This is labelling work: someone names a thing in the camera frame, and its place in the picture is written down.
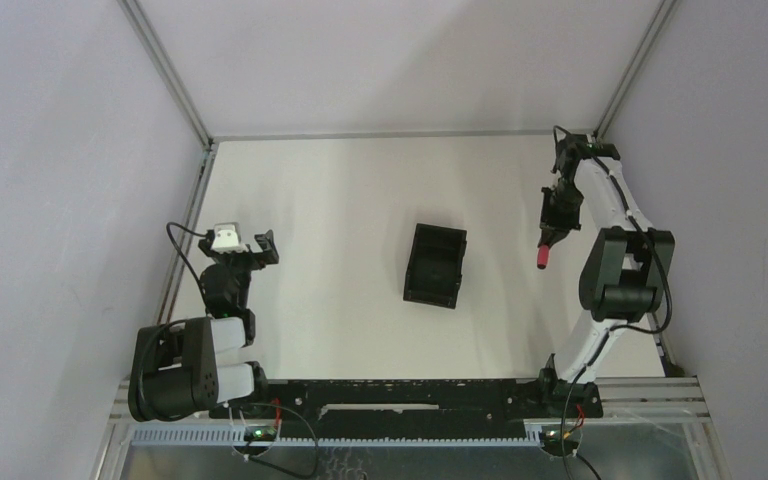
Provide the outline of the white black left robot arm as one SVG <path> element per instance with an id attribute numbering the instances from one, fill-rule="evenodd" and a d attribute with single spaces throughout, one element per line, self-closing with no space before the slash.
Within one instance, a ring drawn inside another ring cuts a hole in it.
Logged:
<path id="1" fill-rule="evenodd" d="M 252 274 L 280 261 L 274 233 L 243 243 L 235 223 L 201 234 L 198 248 L 211 263 L 194 275 L 205 312 L 139 330 L 128 387 L 138 422 L 182 420 L 222 405 L 250 417 L 265 414 L 273 394 L 261 365 L 228 355 L 253 345 L 256 316 L 248 306 Z"/>

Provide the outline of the red handled screwdriver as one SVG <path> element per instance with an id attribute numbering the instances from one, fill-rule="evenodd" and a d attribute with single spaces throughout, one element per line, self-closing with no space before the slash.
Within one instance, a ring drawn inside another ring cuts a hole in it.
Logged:
<path id="1" fill-rule="evenodd" d="M 540 245 L 537 251 L 536 265 L 540 270 L 547 268 L 550 258 L 550 247 L 546 244 Z"/>

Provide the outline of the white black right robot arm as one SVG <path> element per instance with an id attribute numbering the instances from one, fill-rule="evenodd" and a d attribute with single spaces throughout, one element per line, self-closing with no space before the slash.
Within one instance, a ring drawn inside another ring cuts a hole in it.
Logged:
<path id="1" fill-rule="evenodd" d="M 591 401 L 596 372 L 626 332 L 658 335 L 670 321 L 647 327 L 644 319 L 672 308 L 668 285 L 675 238 L 645 217 L 624 179 L 616 147 L 563 127 L 553 129 L 554 182 L 542 188 L 537 266 L 551 249 L 581 228 L 587 210 L 597 229 L 578 283 L 581 315 L 538 379 L 538 402 L 552 416 Z"/>

